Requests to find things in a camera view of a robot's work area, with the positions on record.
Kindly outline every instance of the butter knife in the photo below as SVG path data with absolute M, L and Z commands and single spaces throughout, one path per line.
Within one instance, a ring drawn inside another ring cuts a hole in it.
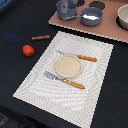
M 82 55 L 75 55 L 75 54 L 69 54 L 69 53 L 58 51 L 58 50 L 56 50 L 56 52 L 58 52 L 60 54 L 63 54 L 63 55 L 74 55 L 74 56 L 77 56 L 79 59 L 83 59 L 83 60 L 88 60 L 88 61 L 93 61 L 93 62 L 97 61 L 96 58 L 92 58 L 92 57 L 87 57 L 87 56 L 82 56 Z
M 59 78 L 59 77 L 51 74 L 50 72 L 45 71 L 44 75 L 47 76 L 49 79 L 52 79 L 52 80 L 60 80 L 60 81 L 62 81 L 64 83 L 69 84 L 69 85 L 72 85 L 72 86 L 74 86 L 76 88 L 85 89 L 85 87 L 82 84 L 78 84 L 78 83 L 75 83 L 75 82 L 70 81 L 70 80 L 67 80 L 67 79 Z

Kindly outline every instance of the placemat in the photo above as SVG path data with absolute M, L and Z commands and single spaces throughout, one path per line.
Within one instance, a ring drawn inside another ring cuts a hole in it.
M 59 31 L 13 96 L 79 127 L 90 128 L 112 49 L 111 44 Z M 71 79 L 83 84 L 84 90 L 43 75 L 46 70 L 57 75 L 54 63 L 62 55 L 56 50 L 97 58 L 97 62 L 82 60 L 82 73 Z

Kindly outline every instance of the round wooden plate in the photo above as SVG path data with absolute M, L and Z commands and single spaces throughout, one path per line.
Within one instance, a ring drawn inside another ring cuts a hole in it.
M 55 63 L 55 70 L 61 77 L 73 78 L 78 76 L 82 71 L 81 60 L 73 55 L 64 55 Z

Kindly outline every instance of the small bowl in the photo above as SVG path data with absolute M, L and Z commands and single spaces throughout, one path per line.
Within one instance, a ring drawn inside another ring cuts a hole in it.
M 64 55 L 55 63 L 55 70 L 63 78 L 74 78 L 82 71 L 81 60 L 73 55 Z
M 128 4 L 121 6 L 118 9 L 118 17 L 120 25 L 125 29 L 128 30 Z
M 102 16 L 103 16 L 103 12 L 95 7 L 88 7 L 82 10 L 81 15 L 87 15 L 87 16 L 96 16 L 98 19 L 95 20 L 91 20 L 91 19 L 87 19 L 84 17 L 81 17 L 81 22 L 84 25 L 87 26 L 96 26 L 98 24 L 100 24 L 101 20 L 102 20 Z

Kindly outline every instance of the fork handle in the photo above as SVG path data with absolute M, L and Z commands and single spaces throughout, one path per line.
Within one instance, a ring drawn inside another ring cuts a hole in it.
M 83 60 L 88 60 L 88 61 L 93 61 L 93 62 L 96 62 L 97 61 L 96 58 L 92 58 L 92 57 L 87 57 L 87 56 L 82 56 L 82 55 L 77 55 L 77 57 L 79 59 L 83 59 Z
M 63 79 L 63 82 L 66 84 L 72 85 L 76 88 L 79 88 L 79 89 L 85 89 L 85 87 L 82 84 L 78 84 L 78 83 L 75 83 L 75 82 L 67 80 L 67 79 Z

